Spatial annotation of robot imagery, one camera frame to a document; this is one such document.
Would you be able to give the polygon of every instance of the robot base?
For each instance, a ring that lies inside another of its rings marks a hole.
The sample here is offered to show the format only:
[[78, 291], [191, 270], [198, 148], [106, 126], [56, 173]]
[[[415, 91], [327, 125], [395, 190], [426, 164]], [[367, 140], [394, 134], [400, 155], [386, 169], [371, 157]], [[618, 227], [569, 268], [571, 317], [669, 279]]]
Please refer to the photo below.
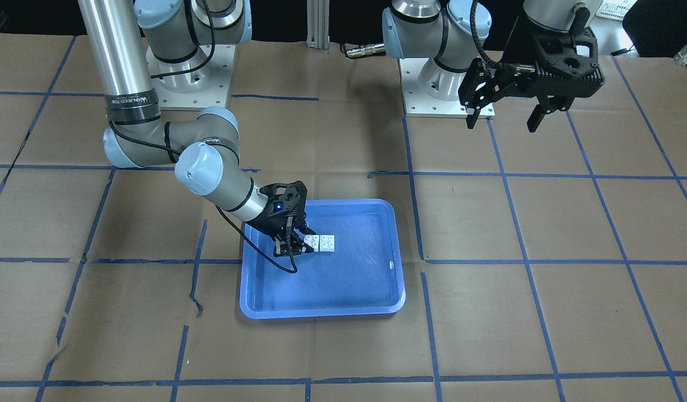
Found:
[[[201, 46], [205, 54], [209, 54], [209, 46]], [[158, 93], [160, 109], [162, 110], [201, 110], [213, 105], [225, 106], [229, 99], [229, 86], [232, 82], [234, 70], [234, 53], [236, 47], [232, 45], [217, 45], [214, 55], [209, 61], [211, 77], [207, 87], [195, 92], [174, 92], [165, 87], [160, 79], [153, 79], [152, 86]], [[150, 49], [145, 55], [148, 64], [155, 61]]]
[[[403, 89], [405, 115], [411, 117], [452, 117], [464, 119], [468, 116], [466, 108], [458, 101], [443, 101], [428, 95], [418, 81], [418, 76], [428, 59], [399, 59], [400, 86]], [[481, 119], [495, 116], [492, 105], [480, 112]]]

